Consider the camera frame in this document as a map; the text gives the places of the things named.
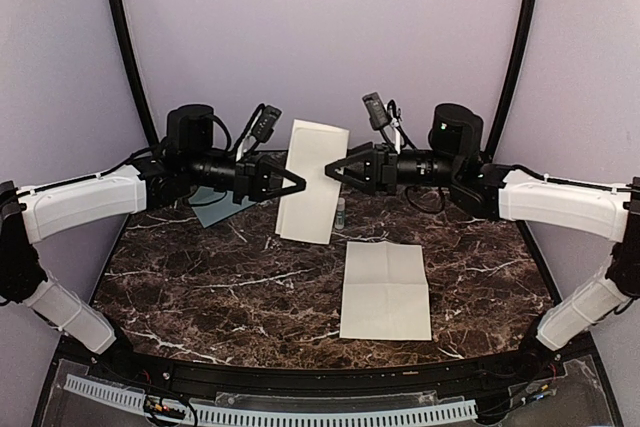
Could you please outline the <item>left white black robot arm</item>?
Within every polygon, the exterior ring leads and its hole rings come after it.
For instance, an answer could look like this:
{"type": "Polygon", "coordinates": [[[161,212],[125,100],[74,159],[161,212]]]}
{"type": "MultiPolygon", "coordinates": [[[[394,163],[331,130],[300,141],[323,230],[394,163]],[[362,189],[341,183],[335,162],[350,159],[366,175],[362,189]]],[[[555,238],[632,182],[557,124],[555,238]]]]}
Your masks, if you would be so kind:
{"type": "Polygon", "coordinates": [[[200,187],[229,193],[235,204],[296,194],[305,180],[256,146],[272,135],[281,112],[259,105],[239,140],[213,145],[224,126],[212,107],[188,104],[169,112],[165,137],[103,172],[41,186],[1,185],[1,302],[23,304],[75,338],[120,383],[141,374],[140,359],[103,314],[62,286],[40,264],[42,240],[97,220],[188,200],[200,187]]]}

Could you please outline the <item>beige ornate letter paper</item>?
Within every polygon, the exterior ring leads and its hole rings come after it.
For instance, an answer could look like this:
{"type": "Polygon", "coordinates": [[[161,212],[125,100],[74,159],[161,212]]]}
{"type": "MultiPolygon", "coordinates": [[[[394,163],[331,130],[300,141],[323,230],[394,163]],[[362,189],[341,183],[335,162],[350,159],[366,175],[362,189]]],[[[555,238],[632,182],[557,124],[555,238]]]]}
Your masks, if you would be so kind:
{"type": "Polygon", "coordinates": [[[303,178],[303,191],[279,201],[275,233],[285,240],[327,245],[334,225],[341,183],[325,167],[346,156],[347,129],[296,119],[285,168],[303,178]]]}

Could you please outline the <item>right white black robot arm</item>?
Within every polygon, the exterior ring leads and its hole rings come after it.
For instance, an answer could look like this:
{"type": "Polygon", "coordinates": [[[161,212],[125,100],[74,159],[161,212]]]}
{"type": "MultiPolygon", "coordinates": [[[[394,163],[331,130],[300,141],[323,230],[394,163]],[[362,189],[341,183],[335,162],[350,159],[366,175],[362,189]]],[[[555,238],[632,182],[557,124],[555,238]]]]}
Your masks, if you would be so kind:
{"type": "Polygon", "coordinates": [[[478,219],[532,221],[583,231],[613,244],[608,264],[535,321],[510,360],[521,381],[534,379],[549,352],[639,298],[639,182],[599,184],[556,178],[523,165],[490,162],[480,148],[483,120],[458,104],[436,106],[428,149],[406,136],[360,145],[325,167],[326,176],[368,195],[399,186],[445,188],[478,219]]]}

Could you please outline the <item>teal paper envelope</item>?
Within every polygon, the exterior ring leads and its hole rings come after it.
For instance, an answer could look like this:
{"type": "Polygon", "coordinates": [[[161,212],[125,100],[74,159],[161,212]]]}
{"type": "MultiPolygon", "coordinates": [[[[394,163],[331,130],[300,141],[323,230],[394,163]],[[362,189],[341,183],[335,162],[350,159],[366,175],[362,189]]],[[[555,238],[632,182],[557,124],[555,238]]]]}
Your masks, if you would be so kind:
{"type": "Polygon", "coordinates": [[[188,199],[188,205],[193,209],[200,224],[208,228],[252,207],[254,202],[244,199],[240,204],[236,204],[229,192],[221,193],[211,188],[200,187],[188,199]]]}

